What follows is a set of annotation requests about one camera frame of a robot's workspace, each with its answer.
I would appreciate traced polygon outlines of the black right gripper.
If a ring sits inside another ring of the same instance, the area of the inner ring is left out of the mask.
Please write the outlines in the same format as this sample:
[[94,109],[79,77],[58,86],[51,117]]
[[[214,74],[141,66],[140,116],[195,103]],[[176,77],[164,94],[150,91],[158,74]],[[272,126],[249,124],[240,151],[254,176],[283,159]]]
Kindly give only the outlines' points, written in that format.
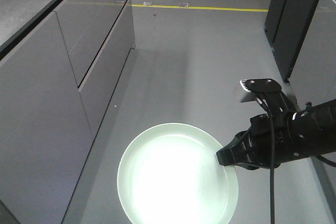
[[238,132],[228,145],[216,152],[220,165],[246,170],[272,169],[298,159],[289,130],[289,121],[296,113],[293,102],[281,91],[259,94],[255,101],[267,116],[251,118],[247,131]]

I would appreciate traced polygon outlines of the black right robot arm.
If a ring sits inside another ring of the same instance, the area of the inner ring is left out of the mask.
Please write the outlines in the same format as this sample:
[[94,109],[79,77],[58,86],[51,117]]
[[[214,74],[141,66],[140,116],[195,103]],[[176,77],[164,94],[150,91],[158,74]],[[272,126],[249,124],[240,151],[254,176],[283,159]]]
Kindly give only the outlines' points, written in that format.
[[220,165],[247,170],[274,169],[282,163],[335,152],[335,101],[296,111],[282,92],[261,93],[264,114],[217,151]]

